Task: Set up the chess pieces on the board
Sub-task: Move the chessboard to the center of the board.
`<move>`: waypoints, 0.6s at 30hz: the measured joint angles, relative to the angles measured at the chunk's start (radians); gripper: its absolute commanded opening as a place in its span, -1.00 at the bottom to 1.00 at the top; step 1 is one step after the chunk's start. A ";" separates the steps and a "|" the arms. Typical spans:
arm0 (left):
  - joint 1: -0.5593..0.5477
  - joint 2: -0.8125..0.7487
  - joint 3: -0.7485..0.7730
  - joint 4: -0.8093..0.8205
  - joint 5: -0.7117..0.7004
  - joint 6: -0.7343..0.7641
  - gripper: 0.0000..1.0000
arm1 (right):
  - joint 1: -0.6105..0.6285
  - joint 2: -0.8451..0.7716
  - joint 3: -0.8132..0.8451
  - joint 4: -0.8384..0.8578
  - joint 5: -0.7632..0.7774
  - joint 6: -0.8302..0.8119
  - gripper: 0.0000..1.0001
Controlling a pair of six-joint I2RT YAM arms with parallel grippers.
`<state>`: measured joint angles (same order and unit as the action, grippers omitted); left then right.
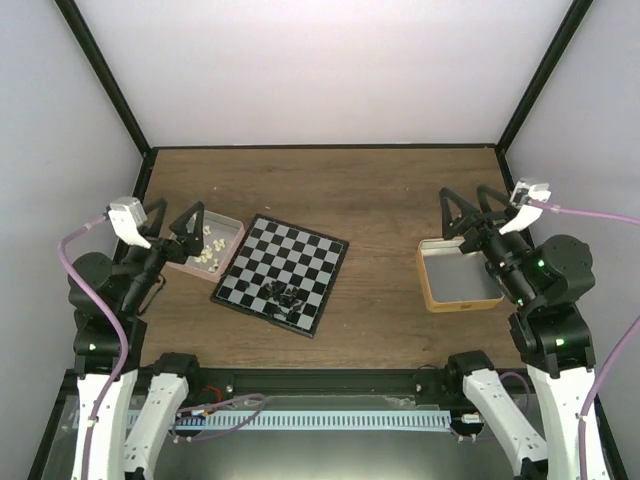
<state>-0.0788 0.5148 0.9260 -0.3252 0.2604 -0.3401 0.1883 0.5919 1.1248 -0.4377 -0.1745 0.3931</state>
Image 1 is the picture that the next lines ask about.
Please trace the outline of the black white chess board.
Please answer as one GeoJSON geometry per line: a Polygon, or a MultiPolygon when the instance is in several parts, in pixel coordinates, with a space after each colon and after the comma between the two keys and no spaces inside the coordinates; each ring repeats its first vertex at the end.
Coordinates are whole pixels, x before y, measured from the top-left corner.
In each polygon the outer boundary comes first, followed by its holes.
{"type": "Polygon", "coordinates": [[[346,240],[257,214],[210,301],[312,338],[348,249],[346,240]],[[293,323],[269,320],[248,309],[258,289],[271,281],[299,289],[304,306],[293,323]]]}

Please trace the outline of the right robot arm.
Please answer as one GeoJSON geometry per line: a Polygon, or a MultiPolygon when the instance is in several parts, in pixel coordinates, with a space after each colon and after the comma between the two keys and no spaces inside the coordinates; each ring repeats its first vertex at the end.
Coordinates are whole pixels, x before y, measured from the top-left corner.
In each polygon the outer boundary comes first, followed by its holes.
{"type": "Polygon", "coordinates": [[[511,195],[481,185],[477,196],[471,204],[447,187],[440,190],[442,233],[462,237],[462,253],[483,254],[490,278],[515,305],[510,334],[533,383],[544,430],[531,425],[482,351],[450,357],[445,393],[476,407],[515,478],[606,479],[589,395],[595,384],[592,335],[576,305],[595,285],[590,248],[569,235],[537,247],[522,237],[549,204],[546,184],[520,181],[511,195]]]}

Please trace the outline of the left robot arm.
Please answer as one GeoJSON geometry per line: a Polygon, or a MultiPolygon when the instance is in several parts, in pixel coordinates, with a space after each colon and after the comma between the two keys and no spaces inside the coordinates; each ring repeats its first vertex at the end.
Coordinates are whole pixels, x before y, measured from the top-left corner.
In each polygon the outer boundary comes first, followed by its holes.
{"type": "Polygon", "coordinates": [[[171,223],[169,238],[161,235],[166,208],[163,198],[143,205],[135,197],[121,197],[58,246],[76,323],[73,351],[80,417],[74,479],[154,478],[179,407],[203,395],[205,381],[197,357],[165,353],[152,366],[137,420],[128,423],[147,330],[142,316],[150,304],[148,295],[164,286],[166,264],[183,264],[204,246],[203,203],[194,203],[171,223]],[[125,256],[114,261],[101,252],[89,252],[71,261],[68,244],[103,223],[127,245],[125,256]]]}

